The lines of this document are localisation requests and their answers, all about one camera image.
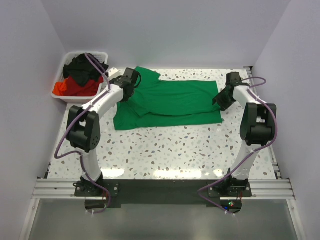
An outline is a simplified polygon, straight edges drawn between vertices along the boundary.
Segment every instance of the gray floor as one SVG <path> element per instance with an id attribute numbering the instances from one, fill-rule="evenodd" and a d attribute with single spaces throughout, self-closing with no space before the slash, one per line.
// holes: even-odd
<path id="1" fill-rule="evenodd" d="M 93 217 L 83 200 L 42 200 L 30 240 L 296 240 L 285 200 L 247 200 L 236 217 L 201 205 L 123 205 Z"/>

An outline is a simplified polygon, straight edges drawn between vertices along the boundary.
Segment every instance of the black cloth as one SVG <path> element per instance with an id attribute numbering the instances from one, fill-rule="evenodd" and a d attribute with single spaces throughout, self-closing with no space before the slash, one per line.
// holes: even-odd
<path id="1" fill-rule="evenodd" d="M 107 70 L 108 65 L 101 63 L 103 68 Z M 63 67 L 63 77 L 66 79 L 71 76 L 75 82 L 84 87 L 90 79 L 98 82 L 101 74 L 88 61 L 85 54 L 75 57 L 69 65 Z"/>

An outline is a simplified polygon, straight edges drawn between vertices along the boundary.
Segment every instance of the laundry basket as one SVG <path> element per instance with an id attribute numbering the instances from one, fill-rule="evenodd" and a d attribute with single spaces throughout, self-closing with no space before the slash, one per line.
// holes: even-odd
<path id="1" fill-rule="evenodd" d="M 78 57 L 79 55 L 81 54 L 84 54 L 84 53 L 90 53 L 92 54 L 100 63 L 105 63 L 107 64 L 107 61 L 108 61 L 108 54 L 106 54 L 105 52 L 99 52 L 99 51 L 91 51 L 91 52 L 85 52 L 85 51 L 72 51 L 72 52 L 69 52 L 65 55 L 60 67 L 59 67 L 59 70 L 56 74 L 56 77 L 55 77 L 55 81 L 54 81 L 54 84 L 56 84 L 57 82 L 63 82 L 65 79 L 64 79 L 64 66 L 65 65 L 68 65 L 72 62 L 72 60 L 76 57 Z M 91 101 L 92 99 L 94 99 L 102 90 L 102 85 L 103 83 L 101 83 L 99 85 L 99 88 L 98 88 L 98 91 L 96 93 L 95 96 L 58 96 L 58 95 L 55 95 L 52 93 L 51 91 L 51 96 L 54 98 L 54 99 L 61 99 L 63 101 L 65 101 L 66 103 L 68 104 L 85 104 L 89 101 Z"/>

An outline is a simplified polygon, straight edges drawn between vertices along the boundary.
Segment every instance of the black cable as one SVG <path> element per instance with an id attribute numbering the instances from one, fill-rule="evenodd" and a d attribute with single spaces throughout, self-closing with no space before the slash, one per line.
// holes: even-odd
<path id="1" fill-rule="evenodd" d="M 142 76 L 141 76 L 141 74 L 140 74 L 140 72 L 138 72 L 138 74 L 139 74 L 139 83 L 138 83 L 138 85 L 137 86 L 134 86 L 134 88 L 136 89 L 137 87 L 139 87 L 139 85 L 140 85 L 140 83 L 141 83 L 141 80 L 142 80 Z"/>

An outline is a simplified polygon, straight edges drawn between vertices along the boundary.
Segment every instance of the orange cloth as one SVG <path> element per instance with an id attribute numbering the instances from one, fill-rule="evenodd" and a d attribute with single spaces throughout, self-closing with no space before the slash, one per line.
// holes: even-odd
<path id="1" fill-rule="evenodd" d="M 97 94 L 99 85 L 103 82 L 104 78 L 100 76 L 98 81 L 90 79 L 85 86 L 79 86 L 70 76 L 63 82 L 56 82 L 52 93 L 57 96 L 92 97 Z"/>

